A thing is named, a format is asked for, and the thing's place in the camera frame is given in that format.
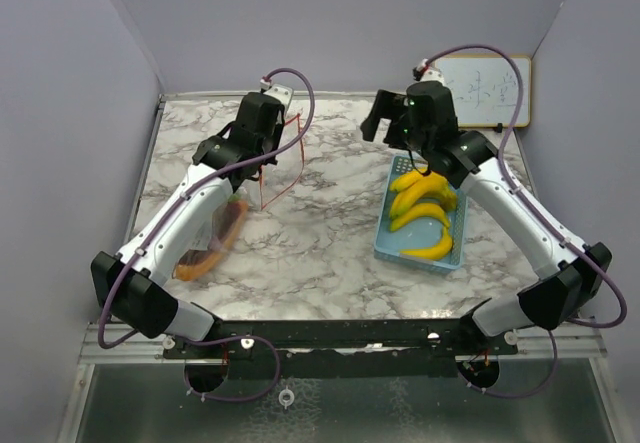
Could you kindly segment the yellow banana bunch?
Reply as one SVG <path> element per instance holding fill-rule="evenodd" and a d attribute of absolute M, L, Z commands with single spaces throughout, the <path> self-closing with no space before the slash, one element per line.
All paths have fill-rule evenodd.
<path fill-rule="evenodd" d="M 437 220 L 446 229 L 451 226 L 448 214 L 456 209 L 458 197 L 444 177 L 413 170 L 393 180 L 389 190 L 395 194 L 389 210 L 392 232 L 423 217 Z"/>

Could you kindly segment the single yellow banana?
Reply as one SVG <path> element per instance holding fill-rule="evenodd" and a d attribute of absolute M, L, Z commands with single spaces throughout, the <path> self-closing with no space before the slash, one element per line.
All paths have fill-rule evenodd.
<path fill-rule="evenodd" d="M 453 246 L 453 238 L 451 237 L 448 229 L 443 227 L 441 230 L 441 238 L 434 246 L 421 249 L 401 250 L 400 253 L 409 257 L 438 261 L 447 256 L 451 252 Z"/>

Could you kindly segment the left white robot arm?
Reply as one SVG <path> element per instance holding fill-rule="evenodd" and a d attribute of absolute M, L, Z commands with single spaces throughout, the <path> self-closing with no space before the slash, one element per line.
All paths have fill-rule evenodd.
<path fill-rule="evenodd" d="M 148 338 L 185 338 L 199 357 L 218 351 L 214 315 L 172 296 L 164 285 L 215 211 L 263 165 L 275 163 L 292 96 L 280 85 L 247 93 L 235 119 L 199 144 L 185 176 L 147 225 L 115 254 L 94 257 L 90 270 L 101 324 L 113 315 Z"/>

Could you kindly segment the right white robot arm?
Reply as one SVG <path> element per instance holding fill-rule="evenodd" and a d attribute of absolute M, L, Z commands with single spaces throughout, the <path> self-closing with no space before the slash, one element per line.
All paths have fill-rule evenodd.
<path fill-rule="evenodd" d="M 448 87 L 438 81 L 410 85 L 403 94 L 380 90 L 360 125 L 373 140 L 379 123 L 389 122 L 384 143 L 418 153 L 427 163 L 395 181 L 390 228 L 397 231 L 419 216 L 443 217 L 426 196 L 450 201 L 454 191 L 483 207 L 519 247 L 538 277 L 512 296 L 491 298 L 467 312 L 459 330 L 461 346 L 481 354 L 496 336 L 537 326 L 554 330 L 599 291 L 612 255 L 602 243 L 589 245 L 564 228 L 501 159 L 480 132 L 458 126 Z"/>

